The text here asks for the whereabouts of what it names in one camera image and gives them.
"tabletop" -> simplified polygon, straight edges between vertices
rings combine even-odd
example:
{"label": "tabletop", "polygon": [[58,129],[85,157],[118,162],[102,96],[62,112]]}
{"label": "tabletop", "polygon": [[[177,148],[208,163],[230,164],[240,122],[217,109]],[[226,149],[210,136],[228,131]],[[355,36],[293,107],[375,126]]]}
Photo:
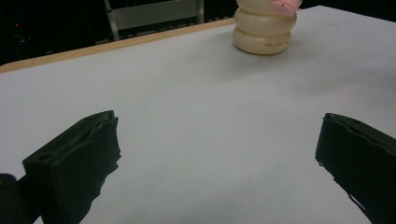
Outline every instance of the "tabletop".
{"label": "tabletop", "polygon": [[234,27],[0,74],[1,172],[112,109],[120,167],[82,223],[370,223],[315,150],[327,112],[396,136],[396,24],[304,9],[273,56]]}

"ribbed container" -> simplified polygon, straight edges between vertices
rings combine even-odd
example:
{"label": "ribbed container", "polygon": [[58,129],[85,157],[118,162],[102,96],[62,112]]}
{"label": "ribbed container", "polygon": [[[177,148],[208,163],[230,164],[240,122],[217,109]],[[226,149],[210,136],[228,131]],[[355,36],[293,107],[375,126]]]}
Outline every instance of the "ribbed container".
{"label": "ribbed container", "polygon": [[290,44],[301,0],[236,0],[233,43],[253,54],[276,54]]}

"white surface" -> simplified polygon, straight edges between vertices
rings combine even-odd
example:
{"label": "white surface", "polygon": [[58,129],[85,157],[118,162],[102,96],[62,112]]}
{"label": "white surface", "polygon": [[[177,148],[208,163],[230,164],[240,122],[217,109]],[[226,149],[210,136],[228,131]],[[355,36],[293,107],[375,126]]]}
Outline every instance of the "white surface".
{"label": "white surface", "polygon": [[396,136],[396,24],[298,14],[275,56],[230,25],[1,74],[1,172],[114,109],[120,168],[82,223],[369,223],[314,156],[326,112]]}

